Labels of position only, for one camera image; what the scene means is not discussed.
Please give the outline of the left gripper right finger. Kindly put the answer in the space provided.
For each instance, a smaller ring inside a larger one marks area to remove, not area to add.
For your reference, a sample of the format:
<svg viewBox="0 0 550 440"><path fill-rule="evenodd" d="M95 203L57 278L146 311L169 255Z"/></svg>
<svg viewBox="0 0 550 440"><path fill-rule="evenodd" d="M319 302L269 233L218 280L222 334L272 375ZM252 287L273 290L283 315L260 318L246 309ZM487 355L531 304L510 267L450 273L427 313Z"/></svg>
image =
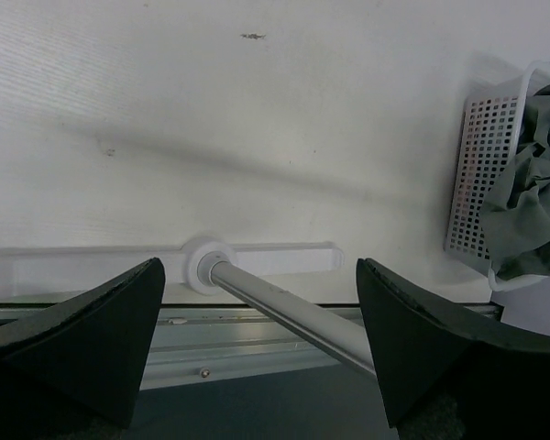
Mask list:
<svg viewBox="0 0 550 440"><path fill-rule="evenodd" d="M357 295L402 439L550 439L550 336L450 302L360 259Z"/></svg>

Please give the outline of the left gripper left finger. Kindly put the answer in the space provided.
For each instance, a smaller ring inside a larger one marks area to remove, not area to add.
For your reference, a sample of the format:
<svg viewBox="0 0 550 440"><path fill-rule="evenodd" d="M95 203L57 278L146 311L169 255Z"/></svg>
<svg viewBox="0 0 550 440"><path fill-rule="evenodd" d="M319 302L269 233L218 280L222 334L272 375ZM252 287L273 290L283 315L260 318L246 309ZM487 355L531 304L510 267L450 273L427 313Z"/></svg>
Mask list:
<svg viewBox="0 0 550 440"><path fill-rule="evenodd" d="M119 439L165 288L158 258L0 325L0 439Z"/></svg>

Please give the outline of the grey pleated skirt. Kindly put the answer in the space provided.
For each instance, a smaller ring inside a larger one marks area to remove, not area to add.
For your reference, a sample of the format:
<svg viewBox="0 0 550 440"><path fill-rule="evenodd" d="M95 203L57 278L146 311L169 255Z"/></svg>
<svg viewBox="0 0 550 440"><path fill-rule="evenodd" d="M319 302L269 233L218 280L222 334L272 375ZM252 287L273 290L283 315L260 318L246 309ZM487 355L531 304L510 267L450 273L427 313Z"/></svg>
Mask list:
<svg viewBox="0 0 550 440"><path fill-rule="evenodd" d="M479 211L491 267L550 277L550 85L525 100L518 145Z"/></svg>

